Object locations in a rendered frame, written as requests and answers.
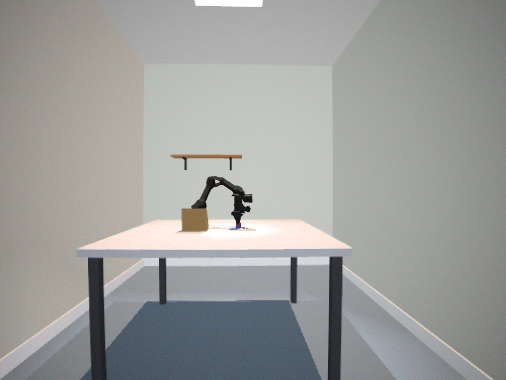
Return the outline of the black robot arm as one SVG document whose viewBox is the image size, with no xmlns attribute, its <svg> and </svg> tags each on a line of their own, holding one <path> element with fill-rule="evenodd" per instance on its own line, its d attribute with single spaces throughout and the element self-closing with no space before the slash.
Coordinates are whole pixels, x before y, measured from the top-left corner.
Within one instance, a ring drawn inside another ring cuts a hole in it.
<svg viewBox="0 0 506 380">
<path fill-rule="evenodd" d="M 215 183 L 215 180 L 218 180 L 220 182 Z M 234 184 L 230 183 L 229 181 L 227 181 L 223 177 L 210 176 L 207 178 L 206 187 L 205 187 L 200 199 L 197 200 L 196 203 L 191 206 L 191 208 L 192 209 L 193 208 L 206 208 L 207 207 L 206 200 L 208 198 L 208 195 L 209 195 L 211 189 L 213 189 L 214 187 L 218 187 L 220 185 L 225 186 L 226 188 L 228 188 L 229 190 L 231 190 L 233 192 L 232 196 L 234 196 L 234 203 L 242 203 L 242 199 L 243 199 L 244 203 L 252 203 L 252 201 L 253 201 L 252 194 L 245 194 L 245 191 L 243 190 L 242 187 L 240 187 L 238 185 L 235 186 Z M 250 206 L 245 207 L 243 204 L 240 207 L 240 210 L 250 212 L 251 208 L 250 208 Z"/>
</svg>

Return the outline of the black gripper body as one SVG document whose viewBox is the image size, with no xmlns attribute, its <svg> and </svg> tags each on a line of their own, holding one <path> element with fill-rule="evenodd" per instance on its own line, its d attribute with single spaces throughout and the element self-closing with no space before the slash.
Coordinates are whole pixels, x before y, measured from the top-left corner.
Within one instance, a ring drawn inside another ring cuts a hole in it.
<svg viewBox="0 0 506 380">
<path fill-rule="evenodd" d="M 242 213 L 245 213 L 245 211 L 240 210 L 242 205 L 242 203 L 234 203 L 234 211 L 231 212 L 231 215 L 241 215 Z"/>
</svg>

